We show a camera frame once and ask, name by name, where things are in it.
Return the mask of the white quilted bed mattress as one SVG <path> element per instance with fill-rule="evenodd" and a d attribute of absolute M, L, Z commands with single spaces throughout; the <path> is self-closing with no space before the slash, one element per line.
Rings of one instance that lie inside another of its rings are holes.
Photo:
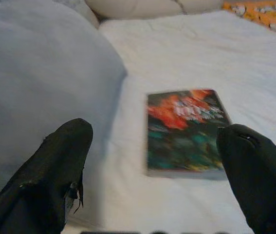
<path fill-rule="evenodd" d="M 95 210 L 84 231 L 253 234 L 227 180 L 146 174 L 146 96 L 210 88 L 231 121 L 276 144 L 276 32 L 226 11 L 148 20 L 110 20 L 100 33 L 123 60 L 123 87 L 106 156 L 95 176 Z"/>

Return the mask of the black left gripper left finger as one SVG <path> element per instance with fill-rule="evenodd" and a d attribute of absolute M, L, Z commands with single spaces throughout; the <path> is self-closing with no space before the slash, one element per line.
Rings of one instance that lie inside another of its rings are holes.
<path fill-rule="evenodd" d="M 0 191 L 0 234 L 61 234 L 76 199 L 93 138 L 76 118 L 49 134 Z"/>

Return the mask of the yellow cartoon egg blanket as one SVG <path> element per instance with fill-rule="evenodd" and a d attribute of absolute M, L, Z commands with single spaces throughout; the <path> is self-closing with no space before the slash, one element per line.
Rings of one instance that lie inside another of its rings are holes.
<path fill-rule="evenodd" d="M 222 8 L 276 32 L 276 0 L 224 1 Z"/>

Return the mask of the long cream bolster pillow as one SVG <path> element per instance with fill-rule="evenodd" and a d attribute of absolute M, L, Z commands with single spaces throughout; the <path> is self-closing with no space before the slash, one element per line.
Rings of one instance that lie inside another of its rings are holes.
<path fill-rule="evenodd" d="M 104 18 L 148 19 L 217 11 L 223 0 L 85 0 L 85 3 Z"/>

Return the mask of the grey square pillow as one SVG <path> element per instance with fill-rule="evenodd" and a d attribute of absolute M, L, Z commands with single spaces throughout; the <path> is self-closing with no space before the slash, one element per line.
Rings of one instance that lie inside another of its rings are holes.
<path fill-rule="evenodd" d="M 48 134 L 82 118 L 94 132 L 90 194 L 126 75 L 114 47 L 76 11 L 53 0 L 0 0 L 0 190 Z"/>

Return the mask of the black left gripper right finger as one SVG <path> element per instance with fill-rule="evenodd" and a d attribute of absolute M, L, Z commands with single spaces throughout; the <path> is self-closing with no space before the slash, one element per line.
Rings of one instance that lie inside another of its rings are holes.
<path fill-rule="evenodd" d="M 248 226 L 254 234 L 276 234 L 276 145 L 241 124 L 220 127 L 216 143 Z"/>

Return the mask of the red and green book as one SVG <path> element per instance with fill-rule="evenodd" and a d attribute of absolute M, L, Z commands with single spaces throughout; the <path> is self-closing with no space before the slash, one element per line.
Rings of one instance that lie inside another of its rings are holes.
<path fill-rule="evenodd" d="M 231 119 L 213 89 L 147 94 L 146 173 L 225 180 L 216 138 Z"/>

